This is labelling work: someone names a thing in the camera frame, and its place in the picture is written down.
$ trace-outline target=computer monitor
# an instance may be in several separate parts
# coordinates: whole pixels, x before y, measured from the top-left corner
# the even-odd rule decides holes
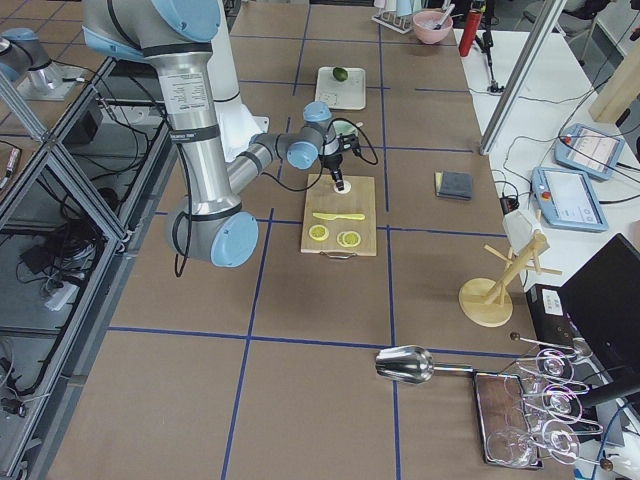
[[[585,406],[613,398],[640,401],[640,252],[615,235],[559,290],[571,321],[614,380],[583,397]]]

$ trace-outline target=blue cable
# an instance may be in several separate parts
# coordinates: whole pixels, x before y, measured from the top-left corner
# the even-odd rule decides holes
[[[604,452],[604,446],[607,443],[607,437],[609,436],[609,430],[611,430],[611,427],[613,426],[613,422],[622,413],[622,410],[627,408],[629,405],[631,405],[631,402],[626,402],[623,405],[619,406],[618,410],[616,410],[616,413],[614,413],[613,417],[611,417],[611,420],[609,420],[609,424],[607,425],[607,428],[605,428],[604,434],[602,435],[602,439],[600,440],[600,449],[598,450],[598,455],[596,456],[596,462],[600,461],[600,457]],[[598,469],[598,465],[594,465],[593,472],[591,472],[591,480],[595,480],[597,469]]]

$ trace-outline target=green fruit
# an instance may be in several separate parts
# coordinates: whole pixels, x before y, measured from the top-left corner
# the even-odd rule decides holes
[[[333,69],[333,78],[335,78],[339,82],[344,82],[347,78],[349,78],[349,72],[347,72],[342,67],[335,67]]]

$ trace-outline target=wooden cutting board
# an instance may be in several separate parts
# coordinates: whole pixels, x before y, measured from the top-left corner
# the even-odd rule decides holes
[[[307,185],[311,185],[317,175],[309,175]],[[351,183],[351,191],[338,194],[333,190],[330,175],[323,175],[318,183],[307,190],[302,222],[302,253],[353,253],[355,255],[375,257],[376,250],[376,200],[373,177],[344,177]],[[313,212],[320,213],[362,213],[364,220],[322,220],[315,218]],[[317,241],[309,236],[313,225],[324,225],[329,237]],[[360,244],[355,247],[343,247],[338,243],[338,234],[343,231],[355,231],[361,236]]]

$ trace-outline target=round wooden base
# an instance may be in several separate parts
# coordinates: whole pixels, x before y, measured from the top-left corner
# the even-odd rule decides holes
[[[483,327],[501,327],[509,321],[513,313],[513,303],[508,293],[504,295],[504,304],[485,305],[485,295],[496,282],[488,278],[474,278],[465,283],[458,294],[458,301],[467,317]]]

